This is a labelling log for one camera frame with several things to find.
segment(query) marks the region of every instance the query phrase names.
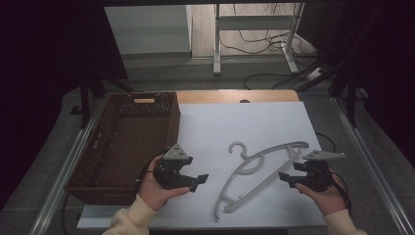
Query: wooden panel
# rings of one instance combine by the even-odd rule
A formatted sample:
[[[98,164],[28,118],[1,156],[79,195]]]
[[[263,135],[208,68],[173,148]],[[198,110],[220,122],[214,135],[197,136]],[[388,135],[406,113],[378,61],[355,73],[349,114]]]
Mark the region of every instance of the wooden panel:
[[[179,104],[240,103],[248,100],[259,102],[297,102],[299,96],[294,90],[207,90],[177,91]]]

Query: hand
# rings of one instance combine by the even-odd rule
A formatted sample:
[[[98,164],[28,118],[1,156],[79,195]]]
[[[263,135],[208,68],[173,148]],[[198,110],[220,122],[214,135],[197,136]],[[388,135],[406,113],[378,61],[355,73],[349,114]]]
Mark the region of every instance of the hand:
[[[141,199],[151,208],[153,211],[158,211],[170,198],[178,197],[190,192],[189,187],[176,188],[176,189],[164,189],[153,176],[153,170],[156,168],[157,162],[160,161],[162,156],[155,157],[150,163],[147,169],[146,176],[144,176],[141,183],[139,195]]]
[[[337,175],[333,175],[333,178],[336,182],[339,183],[339,185],[342,185]],[[315,192],[312,189],[299,183],[297,183],[295,186],[300,191],[300,193],[305,194],[314,201],[323,215],[328,215],[346,209],[345,200],[334,186],[331,186],[324,192]]]

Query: basket handle hole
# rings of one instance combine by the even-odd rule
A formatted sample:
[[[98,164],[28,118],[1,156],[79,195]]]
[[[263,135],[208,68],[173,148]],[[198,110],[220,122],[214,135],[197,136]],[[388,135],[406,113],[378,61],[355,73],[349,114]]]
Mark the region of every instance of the basket handle hole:
[[[156,103],[156,100],[153,98],[149,99],[134,99],[134,102],[137,104],[153,104]]]

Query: wall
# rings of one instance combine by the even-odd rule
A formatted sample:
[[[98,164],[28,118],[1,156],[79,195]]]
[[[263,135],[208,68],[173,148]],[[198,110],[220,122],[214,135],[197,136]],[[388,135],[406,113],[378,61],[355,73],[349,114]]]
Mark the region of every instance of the wall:
[[[107,7],[121,55],[190,52],[187,6]]]

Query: black curtain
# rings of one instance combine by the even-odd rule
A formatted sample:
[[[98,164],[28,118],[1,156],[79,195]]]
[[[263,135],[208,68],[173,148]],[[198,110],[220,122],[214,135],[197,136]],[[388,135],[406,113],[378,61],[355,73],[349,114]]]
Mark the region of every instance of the black curtain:
[[[102,6],[1,1],[0,17],[3,208],[80,76],[94,71],[117,79],[127,75]]]
[[[356,61],[358,85],[368,93],[366,109],[412,165],[415,165],[414,13],[414,1],[389,1]]]

